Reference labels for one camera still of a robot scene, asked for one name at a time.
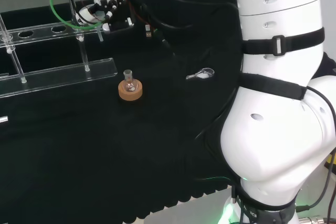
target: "hole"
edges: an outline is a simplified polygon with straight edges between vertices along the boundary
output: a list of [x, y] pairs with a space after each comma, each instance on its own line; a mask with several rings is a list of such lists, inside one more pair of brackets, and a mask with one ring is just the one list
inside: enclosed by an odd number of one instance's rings
[[254, 120], [259, 121], [259, 122], [261, 122], [261, 121], [264, 120], [263, 116], [262, 116], [262, 115], [259, 115], [259, 114], [251, 114], [251, 117], [252, 117]]
[[65, 31], [67, 28], [66, 26], [55, 26], [53, 27], [51, 30], [54, 32], [54, 33], [61, 33], [63, 31]]
[[263, 26], [263, 28], [270, 29], [270, 28], [276, 27], [277, 23], [275, 21], [269, 21], [269, 22], [264, 23], [262, 26]]
[[264, 59], [265, 60], [277, 60], [278, 57], [276, 57], [274, 55], [264, 55]]
[[273, 4], [278, 0], [264, 0], [264, 4]]
[[22, 31], [21, 33], [19, 33], [19, 37], [22, 39], [25, 39], [25, 38], [29, 38], [33, 34], [34, 34], [33, 31]]

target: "green cable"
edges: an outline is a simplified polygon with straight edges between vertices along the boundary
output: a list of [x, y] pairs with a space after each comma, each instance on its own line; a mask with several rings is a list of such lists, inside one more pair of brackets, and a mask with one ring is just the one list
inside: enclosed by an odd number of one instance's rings
[[93, 28], [96, 28], [101, 25], [101, 22], [92, 25], [92, 26], [75, 26], [73, 24], [70, 24], [69, 22], [66, 22], [64, 19], [62, 19], [56, 12], [54, 8], [54, 0], [49, 0], [50, 1], [50, 7], [53, 12], [53, 14], [65, 25], [72, 27], [73, 29], [82, 29], [82, 30], [92, 30]]

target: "black fabric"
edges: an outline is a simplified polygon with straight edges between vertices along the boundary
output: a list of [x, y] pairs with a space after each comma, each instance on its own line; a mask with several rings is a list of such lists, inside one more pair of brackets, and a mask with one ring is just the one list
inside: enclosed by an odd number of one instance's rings
[[[212, 12], [145, 1], [172, 25]], [[56, 10], [71, 18], [68, 4]], [[49, 7], [3, 19], [8, 29], [57, 22]], [[0, 99], [0, 115], [9, 118], [0, 124], [0, 223], [131, 223], [178, 200], [225, 189], [224, 182], [194, 180], [228, 174], [202, 139], [194, 139], [236, 86], [242, 58], [236, 12], [223, 8], [212, 19], [190, 31], [163, 31], [176, 58], [146, 39], [140, 24], [104, 36], [103, 43], [88, 35], [89, 60], [113, 57], [116, 77]], [[17, 54], [26, 72], [81, 61], [75, 38], [17, 46]], [[215, 70], [214, 78], [185, 81], [204, 67]], [[119, 100], [125, 69], [143, 84], [139, 102]], [[7, 72], [15, 71], [0, 49], [0, 73]]]
[[[281, 40], [281, 53], [278, 53], [277, 39]], [[272, 39], [244, 40], [243, 53], [248, 55], [283, 56], [287, 52], [317, 46], [324, 42], [324, 28], [307, 34], [291, 37], [275, 36]]]
[[239, 85], [243, 88], [294, 100], [302, 100], [307, 91], [307, 87], [302, 87], [295, 83], [251, 73], [241, 73]]
[[330, 59], [327, 53], [324, 53], [320, 67], [314, 74], [313, 79], [321, 76], [335, 76], [336, 75], [335, 69], [336, 69], [336, 62], [333, 59]]

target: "white wall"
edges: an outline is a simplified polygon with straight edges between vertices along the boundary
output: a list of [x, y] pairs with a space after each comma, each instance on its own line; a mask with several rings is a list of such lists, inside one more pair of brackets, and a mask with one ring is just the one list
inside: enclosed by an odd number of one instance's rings
[[336, 0], [321, 0], [322, 18], [325, 27], [324, 50], [328, 56], [336, 60]]

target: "black velcro strap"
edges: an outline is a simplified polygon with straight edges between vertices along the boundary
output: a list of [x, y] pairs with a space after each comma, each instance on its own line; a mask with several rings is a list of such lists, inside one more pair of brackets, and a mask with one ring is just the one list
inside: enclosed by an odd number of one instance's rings
[[307, 91], [307, 87], [302, 87], [295, 83], [251, 73], [241, 73], [239, 85], [246, 89], [274, 94], [294, 100], [302, 100]]
[[291, 37], [283, 35], [272, 39], [250, 39], [243, 41], [243, 53], [247, 55], [283, 56], [287, 52], [297, 51], [317, 46], [324, 42], [324, 28], [307, 34]]

